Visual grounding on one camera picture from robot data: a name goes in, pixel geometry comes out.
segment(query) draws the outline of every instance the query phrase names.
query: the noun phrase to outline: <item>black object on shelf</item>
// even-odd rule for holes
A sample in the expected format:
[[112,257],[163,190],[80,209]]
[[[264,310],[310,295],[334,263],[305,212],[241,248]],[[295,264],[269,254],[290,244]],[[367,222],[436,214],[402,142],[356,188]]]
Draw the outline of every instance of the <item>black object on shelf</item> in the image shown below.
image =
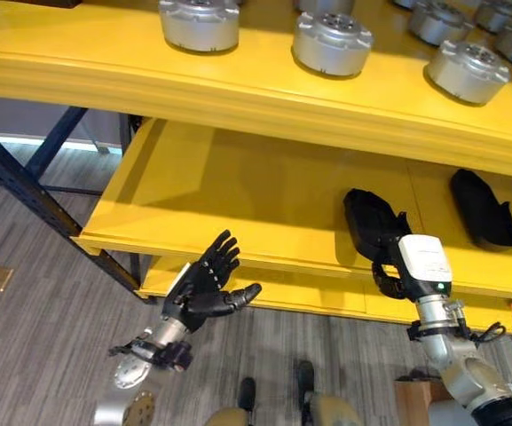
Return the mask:
[[512,247],[509,202],[499,204],[492,189],[476,173],[459,169],[451,189],[467,233],[482,249],[502,251]]
[[383,241],[412,233],[406,213],[397,216],[375,193],[352,189],[344,197],[344,213],[358,253],[378,264],[391,264]]

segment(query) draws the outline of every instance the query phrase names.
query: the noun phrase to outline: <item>light strip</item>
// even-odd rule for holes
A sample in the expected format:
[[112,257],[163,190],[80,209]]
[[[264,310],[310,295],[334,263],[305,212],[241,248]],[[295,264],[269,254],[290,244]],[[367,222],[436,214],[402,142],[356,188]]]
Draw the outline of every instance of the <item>light strip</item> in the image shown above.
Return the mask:
[[[41,138],[19,138],[14,136],[2,136],[0,135],[0,142],[2,144],[18,144],[18,145],[30,145],[30,146],[40,146],[44,139]],[[81,142],[65,142],[62,144],[63,148],[67,149],[77,149],[79,151],[91,151],[96,153],[98,150],[93,144],[84,144]],[[108,147],[107,148],[110,154],[122,154],[121,148],[116,147]]]

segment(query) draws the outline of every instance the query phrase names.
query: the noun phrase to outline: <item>yellow shelf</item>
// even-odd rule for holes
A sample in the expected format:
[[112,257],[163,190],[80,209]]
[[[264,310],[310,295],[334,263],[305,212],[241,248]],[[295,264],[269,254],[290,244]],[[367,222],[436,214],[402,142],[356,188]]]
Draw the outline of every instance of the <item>yellow shelf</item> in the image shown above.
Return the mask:
[[[228,228],[246,266],[369,278],[370,262],[354,249],[343,216],[344,195],[358,187],[407,211],[414,232],[444,239],[459,291],[512,297],[512,250],[489,253],[469,244],[447,198],[453,173],[397,157],[149,120],[75,240],[90,252],[195,259]],[[512,179],[490,178],[500,199],[512,200]]]
[[[406,32],[408,12],[357,2],[375,36],[363,73],[329,79],[290,54],[290,0],[242,6],[240,45],[223,55],[162,39],[155,0],[85,0],[72,10],[0,1],[0,97],[193,122],[512,176],[512,83],[483,107],[424,81],[434,49]],[[476,39],[486,38],[476,29]]]
[[[183,265],[178,257],[154,258],[139,294],[166,296]],[[253,282],[263,288],[252,303],[258,307],[401,323],[419,319],[414,304],[380,294],[371,276],[353,274],[339,279],[241,266],[225,289],[232,291]],[[464,301],[469,327],[482,331],[500,321],[512,334],[512,310],[506,299],[461,292],[453,292],[452,297]]]

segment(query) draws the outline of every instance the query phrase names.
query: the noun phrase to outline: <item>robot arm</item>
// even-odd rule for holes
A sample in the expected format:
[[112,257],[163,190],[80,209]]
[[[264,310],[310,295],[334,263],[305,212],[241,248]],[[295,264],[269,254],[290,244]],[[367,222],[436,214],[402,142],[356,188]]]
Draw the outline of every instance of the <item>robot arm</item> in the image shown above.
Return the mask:
[[387,296],[415,303],[420,320],[408,329],[410,339],[421,342],[449,393],[479,425],[512,426],[512,391],[477,351],[494,329],[505,328],[497,323],[482,336],[470,333],[462,303],[449,299],[453,276],[439,238],[408,234],[385,243],[399,279],[376,262],[374,278]]
[[221,288],[240,264],[236,239],[225,231],[201,258],[187,264],[175,278],[159,323],[124,346],[110,350],[123,354],[104,399],[94,414],[94,425],[148,426],[155,400],[170,370],[185,371],[193,361],[191,345],[183,339],[198,330],[206,318],[220,317],[247,306],[261,291],[252,284],[233,292]]

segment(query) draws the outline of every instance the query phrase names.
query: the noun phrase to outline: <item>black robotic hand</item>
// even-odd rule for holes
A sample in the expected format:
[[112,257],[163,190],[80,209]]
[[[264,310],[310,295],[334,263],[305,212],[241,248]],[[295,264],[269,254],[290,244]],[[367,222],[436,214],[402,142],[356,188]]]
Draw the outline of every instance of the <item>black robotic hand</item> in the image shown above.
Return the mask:
[[230,274],[240,265],[238,242],[224,231],[167,295],[161,315],[180,321],[191,332],[198,330],[206,318],[222,317],[239,311],[256,298],[262,286],[252,284],[233,292],[220,291]]

